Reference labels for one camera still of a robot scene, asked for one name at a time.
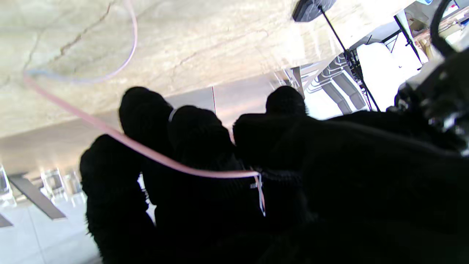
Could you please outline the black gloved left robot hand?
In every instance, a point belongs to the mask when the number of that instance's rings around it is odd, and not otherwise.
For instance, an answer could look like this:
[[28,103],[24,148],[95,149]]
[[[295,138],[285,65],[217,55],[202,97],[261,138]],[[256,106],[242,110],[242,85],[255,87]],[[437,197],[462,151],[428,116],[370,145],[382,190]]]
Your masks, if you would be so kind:
[[429,60],[406,80],[389,111],[421,119],[447,145],[468,157],[468,49]]

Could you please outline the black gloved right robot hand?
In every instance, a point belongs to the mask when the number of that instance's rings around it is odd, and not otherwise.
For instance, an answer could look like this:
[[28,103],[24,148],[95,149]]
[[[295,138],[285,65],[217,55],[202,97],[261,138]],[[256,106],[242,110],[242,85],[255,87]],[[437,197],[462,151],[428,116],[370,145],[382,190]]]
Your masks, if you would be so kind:
[[228,129],[144,87],[124,133],[186,166],[258,169],[255,180],[178,172],[103,134],[82,154],[88,230],[104,264],[467,264],[468,159],[411,115],[320,121],[280,87]]

